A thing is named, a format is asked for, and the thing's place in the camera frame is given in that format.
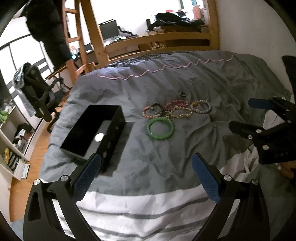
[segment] pink beaded bracelet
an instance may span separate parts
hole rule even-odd
[[[165,106],[165,110],[171,111],[175,107],[187,107],[187,105],[188,105],[188,102],[186,100],[174,100]]]
[[[146,114],[146,111],[147,110],[152,110],[154,108],[154,106],[159,106],[161,111],[160,112],[155,112],[155,115],[147,115]],[[147,119],[153,119],[155,117],[160,117],[162,115],[162,112],[163,112],[163,107],[161,104],[158,104],[158,103],[154,103],[153,105],[148,105],[146,106],[144,109],[143,109],[143,117],[147,118]]]

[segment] computer monitor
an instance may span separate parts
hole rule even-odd
[[[100,24],[103,39],[110,39],[119,35],[116,20]]]

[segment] beaded bracelet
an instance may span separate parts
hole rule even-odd
[[[186,100],[174,100],[165,106],[165,110],[171,111],[175,107],[187,107],[187,105],[188,105],[188,102]]]
[[[207,108],[206,110],[198,110],[198,109],[196,109],[195,107],[196,107],[198,104],[200,104],[200,103],[205,103],[205,104],[207,104],[207,105],[209,106],[209,108]],[[199,101],[195,101],[195,102],[193,102],[193,103],[190,105],[190,108],[191,108],[191,110],[193,110],[193,111],[196,112],[196,113],[199,113],[199,114],[206,114],[206,113],[209,113],[209,112],[211,111],[212,106],[211,106],[211,104],[210,104],[208,101],[206,101],[206,100],[199,100]]]
[[[146,111],[147,111],[147,110],[154,110],[154,107],[155,107],[155,106],[159,106],[160,109],[161,109],[161,111],[160,111],[160,112],[155,111],[155,115],[146,115]],[[163,106],[162,106],[161,104],[159,104],[159,103],[154,103],[154,104],[152,104],[152,105],[148,105],[148,106],[146,106],[146,107],[143,109],[142,114],[143,114],[143,117],[145,117],[145,118],[147,118],[147,119],[152,119],[152,118],[155,118],[155,117],[160,117],[160,116],[163,114],[163,112],[164,112],[164,108],[163,108]]]
[[[189,114],[181,114],[181,115],[174,115],[174,111],[175,110],[185,110],[185,111],[190,111]],[[165,117],[167,118],[181,118],[181,117],[189,117],[193,114],[193,110],[189,109],[189,108],[185,108],[185,107],[175,107],[170,111],[169,115],[165,115]]]
[[[164,122],[169,123],[169,125],[170,125],[170,131],[167,134],[164,134],[164,135],[155,135],[155,134],[153,134],[151,132],[151,130],[150,130],[150,127],[156,121],[164,121]],[[156,139],[156,140],[164,140],[164,139],[167,139],[168,137],[170,137],[170,135],[173,133],[173,131],[174,131],[174,125],[171,122],[171,120],[169,120],[168,118],[165,118],[165,117],[156,117],[156,118],[153,118],[153,119],[151,119],[151,120],[148,121],[146,130],[147,130],[149,136],[152,137],[153,139]]]

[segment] pink wavy trim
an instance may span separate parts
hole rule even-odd
[[[226,62],[231,61],[231,60],[233,59],[233,57],[234,57],[234,55],[232,55],[230,59],[227,59]],[[220,61],[223,61],[223,60],[225,60],[225,59],[223,59],[223,58],[222,58],[222,59],[219,59],[219,60],[208,59],[208,60],[205,62],[205,64],[208,63],[208,62],[210,62],[210,61],[213,61],[213,62],[220,62]],[[200,58],[198,59],[198,61],[196,62],[196,64],[194,64],[194,63],[192,63],[192,62],[189,62],[187,65],[180,65],[180,66],[178,66],[178,67],[175,67],[175,66],[169,66],[169,65],[164,65],[161,69],[157,69],[157,70],[153,70],[153,71],[152,71],[152,70],[146,70],[143,74],[140,74],[140,75],[129,75],[127,78],[122,78],[122,77],[119,77],[119,76],[116,77],[116,78],[112,78],[112,77],[107,77],[107,76],[99,75],[99,74],[97,74],[97,73],[96,73],[96,75],[99,76],[99,77],[103,77],[103,78],[110,79],[110,80],[117,80],[117,79],[120,79],[120,78],[121,78],[122,80],[128,80],[130,77],[141,77],[141,76],[143,76],[144,74],[146,74],[146,73],[148,73],[148,72],[155,73],[155,72],[157,72],[157,71],[164,70],[165,67],[167,67],[167,68],[175,68],[175,69],[179,69],[179,68],[183,68],[183,67],[189,67],[190,64],[198,65],[199,61],[201,61]]]

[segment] white wall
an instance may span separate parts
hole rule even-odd
[[[276,11],[264,0],[216,0],[216,5],[220,50],[264,59],[292,91],[281,56],[296,56],[296,42]]]
[[[10,222],[9,219],[9,194],[10,194],[10,186],[12,181],[12,175],[9,174],[2,166],[0,166],[0,211],[7,221]]]

